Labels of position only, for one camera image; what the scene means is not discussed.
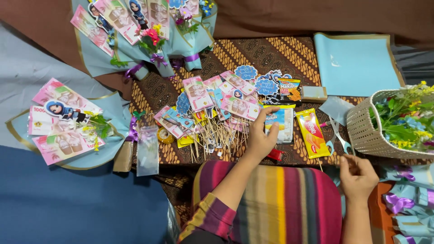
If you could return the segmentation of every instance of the blue-handled scissors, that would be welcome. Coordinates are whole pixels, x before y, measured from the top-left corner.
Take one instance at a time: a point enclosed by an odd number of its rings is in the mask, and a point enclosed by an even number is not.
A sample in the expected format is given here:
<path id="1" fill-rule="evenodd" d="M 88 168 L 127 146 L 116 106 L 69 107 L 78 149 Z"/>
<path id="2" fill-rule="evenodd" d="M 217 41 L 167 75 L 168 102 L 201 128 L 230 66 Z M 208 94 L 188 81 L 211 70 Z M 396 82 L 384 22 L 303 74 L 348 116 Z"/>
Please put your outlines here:
<path id="1" fill-rule="evenodd" d="M 330 119 L 330 124 L 333 127 L 333 131 L 335 133 L 335 135 L 332 137 L 332 139 L 325 144 L 326 146 L 330 147 L 330 155 L 332 155 L 335 152 L 333 144 L 335 143 L 336 137 L 341 142 L 341 145 L 344 148 L 344 153 L 348 154 L 347 148 L 350 148 L 352 150 L 351 144 L 349 144 L 348 142 L 344 141 L 344 139 L 342 139 L 341 135 L 339 134 L 339 122 L 336 121 L 336 124 L 335 124 L 333 122 L 333 119 L 330 116 L 329 116 L 329 119 Z"/>

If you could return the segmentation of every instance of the human hand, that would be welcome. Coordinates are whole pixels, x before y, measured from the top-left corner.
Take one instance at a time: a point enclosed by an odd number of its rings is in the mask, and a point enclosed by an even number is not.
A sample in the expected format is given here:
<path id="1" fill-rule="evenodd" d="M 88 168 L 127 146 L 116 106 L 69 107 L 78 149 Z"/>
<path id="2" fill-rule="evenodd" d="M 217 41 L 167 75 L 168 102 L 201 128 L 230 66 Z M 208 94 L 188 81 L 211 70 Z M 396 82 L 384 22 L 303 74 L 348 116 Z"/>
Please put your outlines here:
<path id="1" fill-rule="evenodd" d="M 340 158 L 341 183 L 349 203 L 367 203 L 379 178 L 367 159 L 344 154 Z"/>
<path id="2" fill-rule="evenodd" d="M 264 133 L 264 123 L 267 114 L 279 109 L 279 107 L 274 106 L 262 109 L 255 122 L 249 126 L 249 143 L 244 154 L 257 160 L 258 163 L 271 152 L 277 143 L 279 123 L 274 122 L 268 135 Z"/>

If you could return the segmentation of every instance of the white basket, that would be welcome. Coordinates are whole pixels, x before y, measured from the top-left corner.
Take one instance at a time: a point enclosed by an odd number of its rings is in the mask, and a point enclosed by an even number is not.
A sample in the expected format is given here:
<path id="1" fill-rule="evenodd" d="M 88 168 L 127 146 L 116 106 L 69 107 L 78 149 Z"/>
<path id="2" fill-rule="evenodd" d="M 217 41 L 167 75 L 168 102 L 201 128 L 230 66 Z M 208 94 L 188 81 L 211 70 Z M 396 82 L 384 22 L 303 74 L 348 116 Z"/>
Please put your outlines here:
<path id="1" fill-rule="evenodd" d="M 348 112 L 347 129 L 351 145 L 361 153 L 381 157 L 401 159 L 434 158 L 433 153 L 416 152 L 393 146 L 384 138 L 381 132 L 381 123 L 378 123 L 378 130 L 374 129 L 369 116 L 369 108 L 372 108 L 374 111 L 378 122 L 380 121 L 380 117 L 372 101 L 380 101 L 398 92 L 399 90 L 378 91 Z M 422 102 L 433 100 L 433 96 L 427 96 L 423 98 Z"/>

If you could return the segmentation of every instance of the striped cloth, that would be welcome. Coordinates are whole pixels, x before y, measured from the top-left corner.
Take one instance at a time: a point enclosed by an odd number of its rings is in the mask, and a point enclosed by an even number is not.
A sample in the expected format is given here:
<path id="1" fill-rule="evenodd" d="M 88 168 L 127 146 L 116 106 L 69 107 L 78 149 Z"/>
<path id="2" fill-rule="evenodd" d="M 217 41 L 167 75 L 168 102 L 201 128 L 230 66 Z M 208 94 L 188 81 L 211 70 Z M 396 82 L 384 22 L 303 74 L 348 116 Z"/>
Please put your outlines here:
<path id="1" fill-rule="evenodd" d="M 235 212 L 210 193 L 234 166 L 208 161 L 194 180 L 194 216 L 179 241 L 202 229 L 243 244 L 337 244 L 341 197 L 333 181 L 311 168 L 259 165 Z"/>

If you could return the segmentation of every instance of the blue scalloped topper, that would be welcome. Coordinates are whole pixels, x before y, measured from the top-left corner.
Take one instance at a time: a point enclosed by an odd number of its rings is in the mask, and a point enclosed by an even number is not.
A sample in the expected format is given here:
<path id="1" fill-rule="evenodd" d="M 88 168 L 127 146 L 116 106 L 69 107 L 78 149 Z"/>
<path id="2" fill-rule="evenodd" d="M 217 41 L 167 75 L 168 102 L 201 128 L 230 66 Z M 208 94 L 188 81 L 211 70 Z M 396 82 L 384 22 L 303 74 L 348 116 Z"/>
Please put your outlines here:
<path id="1" fill-rule="evenodd" d="M 255 67 L 250 65 L 238 66 L 234 70 L 234 73 L 243 80 L 251 80 L 258 75 L 258 71 L 255 69 Z"/>
<path id="2" fill-rule="evenodd" d="M 279 85 L 270 79 L 260 79 L 255 82 L 255 87 L 258 89 L 256 92 L 260 95 L 273 95 L 279 90 Z"/>
<path id="3" fill-rule="evenodd" d="M 189 109 L 190 101 L 188 100 L 187 94 L 183 92 L 178 96 L 178 100 L 176 101 L 176 111 L 181 116 L 186 116 Z"/>
<path id="4" fill-rule="evenodd" d="M 183 6 L 185 6 L 185 0 L 169 0 L 169 8 L 171 9 L 179 9 Z"/>

